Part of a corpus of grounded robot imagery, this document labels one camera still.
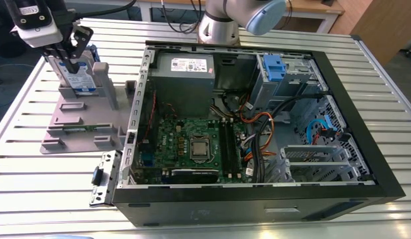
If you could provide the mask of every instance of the cpu socket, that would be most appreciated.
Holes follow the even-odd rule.
[[[209,136],[193,135],[191,140],[191,160],[204,163],[209,160]]]

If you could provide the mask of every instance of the blue cable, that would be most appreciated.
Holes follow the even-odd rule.
[[[337,128],[332,125],[331,117],[328,115],[324,115],[324,120],[325,120],[329,128],[332,128],[335,131],[337,131]]]
[[[327,122],[325,122],[324,120],[321,120],[321,119],[313,119],[313,120],[309,122],[309,124],[308,124],[308,126],[307,126],[307,131],[305,131],[305,133],[307,133],[307,141],[308,141],[309,144],[312,143],[311,130],[312,130],[312,126],[313,126],[313,124],[315,124],[316,122],[319,122],[325,128],[329,128]]]
[[[313,119],[313,120],[309,122],[308,126],[307,126],[307,131],[305,131],[305,133],[307,133],[307,141],[308,141],[309,144],[312,143],[312,138],[311,138],[312,126],[313,126],[313,124],[315,124],[316,122],[319,122],[327,129],[331,128],[331,129],[333,129],[335,131],[337,131],[337,127],[335,127],[335,126],[332,125],[331,117],[329,117],[328,115],[324,115],[324,119],[325,119],[325,120]]]

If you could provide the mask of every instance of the motherboard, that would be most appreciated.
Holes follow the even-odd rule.
[[[243,137],[243,123],[161,119],[156,151],[140,153],[144,183],[244,182],[239,150]]]

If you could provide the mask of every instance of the green motherboard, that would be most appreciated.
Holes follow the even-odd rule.
[[[221,134],[225,122],[205,119],[161,119],[157,129],[157,143],[155,154],[141,153],[144,183],[163,184],[164,177],[172,169],[217,170],[217,183],[241,183],[245,176],[241,171],[240,151],[236,146],[229,149],[225,141],[233,140],[231,145],[239,145],[240,135],[244,133],[241,123],[227,122],[231,133]],[[227,153],[232,153],[235,163],[228,166]]]

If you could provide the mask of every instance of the power supply label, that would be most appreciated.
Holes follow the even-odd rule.
[[[208,72],[207,59],[173,58],[171,71]]]
[[[85,62],[79,62],[80,70],[76,74],[68,72],[65,64],[59,63],[61,72],[69,82],[71,88],[79,92],[92,92],[96,90],[93,77],[87,73],[88,65]]]

